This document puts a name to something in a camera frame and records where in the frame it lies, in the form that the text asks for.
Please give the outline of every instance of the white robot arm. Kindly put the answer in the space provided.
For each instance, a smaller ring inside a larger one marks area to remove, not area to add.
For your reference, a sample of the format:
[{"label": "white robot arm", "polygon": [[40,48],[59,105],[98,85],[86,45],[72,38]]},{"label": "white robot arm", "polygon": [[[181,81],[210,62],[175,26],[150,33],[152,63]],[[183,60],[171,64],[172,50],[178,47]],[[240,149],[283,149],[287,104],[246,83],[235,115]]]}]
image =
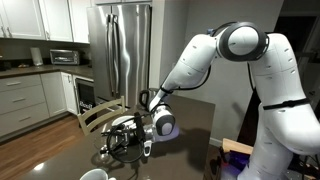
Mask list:
[{"label": "white robot arm", "polygon": [[164,97],[197,86],[218,57],[249,61],[261,99],[259,126],[250,163],[238,179],[282,179],[292,152],[320,152],[320,125],[303,93],[292,48],[285,36],[266,35],[252,23],[224,28],[214,37],[195,36],[149,103],[149,146],[179,133]]}]

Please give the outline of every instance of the drawer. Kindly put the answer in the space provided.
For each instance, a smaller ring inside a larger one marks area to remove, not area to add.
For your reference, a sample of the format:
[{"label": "drawer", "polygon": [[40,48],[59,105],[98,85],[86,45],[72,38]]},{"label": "drawer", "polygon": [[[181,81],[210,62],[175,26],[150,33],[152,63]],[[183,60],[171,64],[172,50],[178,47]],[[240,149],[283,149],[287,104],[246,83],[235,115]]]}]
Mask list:
[{"label": "drawer", "polygon": [[42,85],[0,92],[0,114],[45,102]]},{"label": "drawer", "polygon": [[19,76],[14,78],[0,79],[0,92],[20,89],[29,86],[40,85],[41,80],[39,75]]},{"label": "drawer", "polygon": [[46,103],[0,115],[0,136],[48,119]]}]

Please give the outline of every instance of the dark countertop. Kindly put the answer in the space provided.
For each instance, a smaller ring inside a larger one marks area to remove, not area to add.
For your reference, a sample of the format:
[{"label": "dark countertop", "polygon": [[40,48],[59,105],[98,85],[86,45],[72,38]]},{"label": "dark countertop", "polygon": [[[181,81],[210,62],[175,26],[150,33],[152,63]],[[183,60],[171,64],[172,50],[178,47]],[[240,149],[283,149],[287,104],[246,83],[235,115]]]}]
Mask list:
[{"label": "dark countertop", "polygon": [[81,65],[81,66],[43,65],[43,66],[31,66],[27,68],[12,68],[10,70],[1,71],[0,79],[33,75],[33,74],[59,72],[59,71],[93,79],[92,68],[89,68],[88,65]]},{"label": "dark countertop", "polygon": [[[153,144],[148,159],[132,164],[122,164],[111,157],[99,160],[93,142],[100,137],[103,129],[100,128],[44,162],[41,170],[31,170],[22,179],[80,179],[94,168],[104,169],[109,178],[117,180],[203,179],[215,105],[179,96],[171,96],[169,104],[180,135],[171,141]],[[135,111],[137,108],[132,108],[125,114],[132,115]]]}]

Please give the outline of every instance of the chair back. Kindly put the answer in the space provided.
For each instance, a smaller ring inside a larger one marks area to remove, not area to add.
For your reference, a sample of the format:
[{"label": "chair back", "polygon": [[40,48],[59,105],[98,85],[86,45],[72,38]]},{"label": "chair back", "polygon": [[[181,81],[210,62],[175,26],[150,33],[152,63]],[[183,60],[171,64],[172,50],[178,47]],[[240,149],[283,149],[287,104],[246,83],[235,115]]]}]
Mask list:
[{"label": "chair back", "polygon": [[[97,119],[93,120],[92,122],[90,122],[89,124],[86,124],[86,120],[91,117],[94,114],[97,114],[100,111],[106,110],[109,107],[118,105],[120,108],[111,112],[108,112],[100,117],[98,117]],[[113,116],[116,116],[118,114],[122,114],[125,112],[125,102],[124,102],[124,96],[121,96],[120,99],[116,99],[113,101],[109,101],[103,104],[99,104],[98,106],[86,111],[83,114],[78,114],[78,119],[81,125],[81,128],[83,130],[83,133],[85,136],[87,136],[88,134],[90,134],[90,131],[96,127],[98,124],[105,122],[107,120],[110,120],[110,118],[112,118]]]}]

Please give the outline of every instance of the stainless steel refrigerator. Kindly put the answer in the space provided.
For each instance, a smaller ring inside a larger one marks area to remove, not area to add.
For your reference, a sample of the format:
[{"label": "stainless steel refrigerator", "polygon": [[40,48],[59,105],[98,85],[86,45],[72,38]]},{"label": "stainless steel refrigerator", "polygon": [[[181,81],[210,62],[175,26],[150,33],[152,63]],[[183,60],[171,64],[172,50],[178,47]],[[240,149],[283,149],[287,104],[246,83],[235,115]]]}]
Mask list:
[{"label": "stainless steel refrigerator", "polygon": [[96,6],[87,15],[96,103],[124,95],[134,106],[148,88],[150,6]]}]

